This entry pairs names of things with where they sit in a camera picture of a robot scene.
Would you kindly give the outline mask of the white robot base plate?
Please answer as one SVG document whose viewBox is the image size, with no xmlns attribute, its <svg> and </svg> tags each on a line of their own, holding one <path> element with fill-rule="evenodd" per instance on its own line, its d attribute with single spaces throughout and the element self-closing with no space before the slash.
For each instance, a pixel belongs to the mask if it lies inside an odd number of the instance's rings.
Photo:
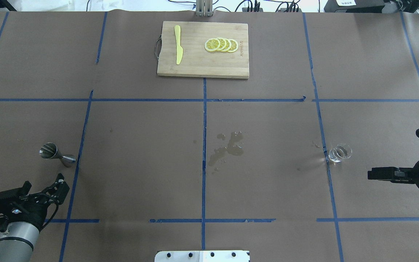
<svg viewBox="0 0 419 262">
<path fill-rule="evenodd" d="M 245 250 L 186 250 L 160 251 L 155 262 L 250 262 L 249 251 Z"/>
</svg>

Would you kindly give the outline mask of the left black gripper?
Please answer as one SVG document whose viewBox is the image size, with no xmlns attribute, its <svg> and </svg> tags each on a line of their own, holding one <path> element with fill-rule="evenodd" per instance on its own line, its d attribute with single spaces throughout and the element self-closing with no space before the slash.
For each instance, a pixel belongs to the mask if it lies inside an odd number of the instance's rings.
<svg viewBox="0 0 419 262">
<path fill-rule="evenodd" d="M 57 174 L 55 182 L 40 192 L 30 194 L 31 186 L 25 181 L 22 187 L 0 192 L 0 232 L 7 232 L 14 222 L 27 222 L 39 231 L 45 229 L 52 220 L 47 219 L 48 207 L 63 204 L 70 191 L 63 174 Z"/>
</svg>

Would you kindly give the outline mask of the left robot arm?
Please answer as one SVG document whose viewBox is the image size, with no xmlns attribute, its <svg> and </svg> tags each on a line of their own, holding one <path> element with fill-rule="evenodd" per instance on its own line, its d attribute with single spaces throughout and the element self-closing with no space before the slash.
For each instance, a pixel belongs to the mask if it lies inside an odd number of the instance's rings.
<svg viewBox="0 0 419 262">
<path fill-rule="evenodd" d="M 52 222 L 70 187 L 63 174 L 52 185 L 30 193 L 32 185 L 0 192 L 0 262 L 28 262 L 39 235 Z"/>
</svg>

